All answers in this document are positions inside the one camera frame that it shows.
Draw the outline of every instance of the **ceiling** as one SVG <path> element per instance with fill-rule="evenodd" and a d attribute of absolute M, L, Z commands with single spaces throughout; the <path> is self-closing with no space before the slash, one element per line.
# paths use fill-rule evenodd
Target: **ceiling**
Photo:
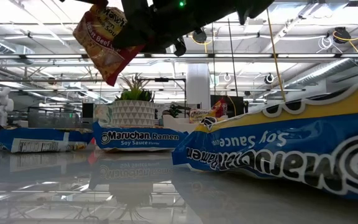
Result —
<path fill-rule="evenodd" d="M 23 45 L 33 50 L 35 54 L 85 54 L 83 47 L 72 36 L 73 29 L 82 18 L 89 4 L 67 0 L 61 3 L 59 0 L 23 0 L 21 3 L 24 10 L 16 7 L 13 1 L 0 0 L 0 40 L 6 44 Z M 327 33 L 332 33 L 335 27 L 345 27 L 352 38 L 358 37 L 358 7 L 357 4 L 349 4 L 349 1 L 326 1 L 328 4 L 308 4 L 308 1 L 287 0 L 275 1 L 270 7 L 270 20 L 272 23 L 273 36 L 280 34 L 280 38 L 274 38 L 275 50 L 278 53 L 309 53 L 326 54 L 339 53 L 352 50 L 350 43 L 337 44 L 322 41 Z M 109 6 L 122 9 L 121 1 L 110 0 Z M 264 12 L 255 19 L 249 19 L 247 24 L 240 26 L 236 14 L 228 15 L 219 21 L 206 25 L 204 31 L 208 40 L 206 45 L 200 45 L 193 41 L 191 34 L 184 36 L 187 54 L 257 54 L 272 53 L 269 23 L 267 14 Z M 170 47 L 167 53 L 175 49 Z M 12 60 L 0 61 L 0 66 L 15 73 L 19 78 L 32 74 L 33 79 L 46 79 L 55 77 L 57 79 L 82 79 L 89 80 L 97 77 L 97 70 L 91 63 L 83 62 L 84 66 L 53 66 L 54 62 L 71 63 L 78 60 L 34 60 L 32 65 L 15 63 Z M 216 75 L 218 88 L 234 88 L 232 77 L 234 71 L 237 78 L 238 88 L 260 88 L 264 86 L 264 78 L 269 73 L 276 74 L 276 66 L 273 61 L 260 62 L 236 60 L 233 64 L 231 59 L 225 61 L 202 60 L 198 63 L 208 63 L 211 75 Z M 151 60 L 149 58 L 136 58 L 121 73 L 122 76 L 129 76 L 141 73 L 144 78 L 169 77 L 184 78 L 187 72 L 187 64 L 194 63 L 185 59 Z M 297 74 L 304 72 L 313 65 L 313 61 L 287 61 L 278 63 L 278 71 L 282 74 L 284 81 L 287 81 Z M 113 88 L 104 82 L 82 82 L 87 88 Z M 117 81 L 115 88 L 120 88 L 121 81 Z M 62 83 L 49 85 L 39 83 L 34 88 L 62 89 Z M 158 98 L 181 98 L 183 91 L 176 83 L 149 83 L 147 88 L 176 88 L 175 91 L 164 91 L 158 94 Z M 222 92 L 221 94 L 235 95 L 233 91 Z M 117 93 L 100 93 L 104 99 L 111 101 Z M 78 99 L 77 95 L 70 93 L 65 97 Z"/>

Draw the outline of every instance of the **maruchan ramen package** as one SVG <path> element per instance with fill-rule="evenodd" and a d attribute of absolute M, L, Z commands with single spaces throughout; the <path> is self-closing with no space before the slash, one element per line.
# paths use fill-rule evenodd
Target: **maruchan ramen package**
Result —
<path fill-rule="evenodd" d="M 224 99 L 220 99 L 210 110 L 194 109 L 190 111 L 190 123 L 198 123 L 205 117 L 220 118 L 227 113 L 227 104 Z"/>
<path fill-rule="evenodd" d="M 358 199 L 358 84 L 224 121 L 205 118 L 174 164 L 281 177 Z"/>
<path fill-rule="evenodd" d="M 118 74 L 143 49 L 143 45 L 115 49 L 112 42 L 126 24 L 124 13 L 116 7 L 96 5 L 85 13 L 74 30 L 75 39 L 84 47 L 107 84 L 114 86 Z"/>
<path fill-rule="evenodd" d="M 0 130 L 0 148 L 9 152 L 66 152 L 85 149 L 87 129 L 16 128 Z"/>
<path fill-rule="evenodd" d="M 159 127 L 101 127 L 93 124 L 97 145 L 104 150 L 158 151 L 174 149 L 188 133 Z"/>

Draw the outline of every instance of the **potted plant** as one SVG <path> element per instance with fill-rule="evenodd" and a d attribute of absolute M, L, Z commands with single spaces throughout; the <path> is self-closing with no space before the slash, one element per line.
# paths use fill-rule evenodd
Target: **potted plant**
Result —
<path fill-rule="evenodd" d="M 132 79 L 121 77 L 128 85 L 120 97 L 112 103 L 112 125 L 153 126 L 154 125 L 154 95 L 145 90 L 146 83 L 140 80 L 139 75 Z"/>

